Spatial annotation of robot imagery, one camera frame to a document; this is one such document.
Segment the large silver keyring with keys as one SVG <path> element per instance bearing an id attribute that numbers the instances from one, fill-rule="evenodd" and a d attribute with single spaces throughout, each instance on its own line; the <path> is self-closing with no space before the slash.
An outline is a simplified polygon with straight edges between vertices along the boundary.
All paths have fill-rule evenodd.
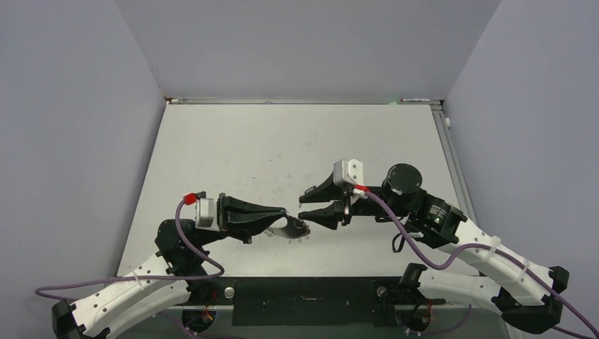
<path id="1" fill-rule="evenodd" d="M 286 215 L 285 221 L 285 226 L 270 226 L 264 231 L 264 234 L 267 237 L 281 237 L 288 239 L 289 242 L 293 240 L 301 242 L 303 239 L 310 238 L 311 230 L 305 221 L 291 215 Z"/>

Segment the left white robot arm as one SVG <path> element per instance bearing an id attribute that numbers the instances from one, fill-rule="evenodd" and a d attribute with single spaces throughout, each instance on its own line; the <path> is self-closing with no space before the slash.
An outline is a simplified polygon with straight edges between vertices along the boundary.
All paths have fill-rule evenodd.
<path id="1" fill-rule="evenodd" d="M 217 199 L 205 192 L 185 195 L 174 217 L 158 227 L 154 249 L 124 276 L 66 285 L 76 289 L 103 288 L 88 297 L 58 298 L 52 307 L 52 330 L 57 338 L 115 338 L 161 311 L 205 302 L 213 280 L 225 267 L 204 247 L 227 238 L 250 244 L 275 222 L 287 218 L 278 206 L 263 206 L 226 194 Z"/>

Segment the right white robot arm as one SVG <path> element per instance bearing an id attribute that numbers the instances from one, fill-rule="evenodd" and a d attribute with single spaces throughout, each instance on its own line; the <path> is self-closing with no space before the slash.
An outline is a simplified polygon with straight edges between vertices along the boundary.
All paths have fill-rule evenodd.
<path id="1" fill-rule="evenodd" d="M 561 321 L 564 303 L 559 296 L 567 288 L 569 272 L 533 263 L 500 238 L 485 234 L 457 207 L 426 192 L 420 171 L 412 165 L 393 165 L 380 186 L 367 186 L 359 160 L 340 160 L 299 202 L 321 203 L 322 208 L 299 217 L 331 230 L 357 216 L 394 223 L 398 234 L 391 242 L 393 251 L 409 246 L 419 258 L 399 283 L 408 302 L 470 304 L 531 334 L 544 333 Z"/>

